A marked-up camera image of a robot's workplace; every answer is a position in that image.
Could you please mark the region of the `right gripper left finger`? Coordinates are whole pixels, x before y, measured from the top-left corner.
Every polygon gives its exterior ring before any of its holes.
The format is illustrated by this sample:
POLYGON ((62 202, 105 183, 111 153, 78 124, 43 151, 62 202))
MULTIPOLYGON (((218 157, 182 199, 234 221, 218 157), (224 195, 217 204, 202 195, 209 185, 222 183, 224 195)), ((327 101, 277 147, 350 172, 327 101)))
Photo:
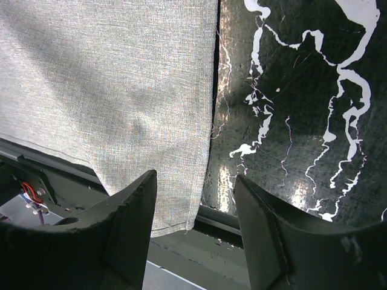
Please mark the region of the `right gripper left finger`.
POLYGON ((149 170, 55 225, 1 224, 2 289, 141 289, 157 197, 149 170))

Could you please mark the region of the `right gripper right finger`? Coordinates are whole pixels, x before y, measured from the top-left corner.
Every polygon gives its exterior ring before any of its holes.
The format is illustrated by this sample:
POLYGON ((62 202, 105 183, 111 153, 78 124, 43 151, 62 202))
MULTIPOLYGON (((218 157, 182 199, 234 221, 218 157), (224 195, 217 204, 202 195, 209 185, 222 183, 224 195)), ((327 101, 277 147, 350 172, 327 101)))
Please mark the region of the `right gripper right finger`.
POLYGON ((252 289, 386 288, 386 222, 328 222, 242 175, 234 197, 252 289))

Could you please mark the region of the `grey cloth napkin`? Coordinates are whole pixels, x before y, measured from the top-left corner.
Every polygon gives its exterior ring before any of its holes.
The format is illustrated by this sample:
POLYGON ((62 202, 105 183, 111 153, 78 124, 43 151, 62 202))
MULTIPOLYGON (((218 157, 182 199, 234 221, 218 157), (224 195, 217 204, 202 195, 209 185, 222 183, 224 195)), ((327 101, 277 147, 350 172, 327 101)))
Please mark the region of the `grey cloth napkin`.
POLYGON ((1 138, 94 171, 157 172, 152 237, 191 230, 212 130, 216 1, 2 1, 1 138))

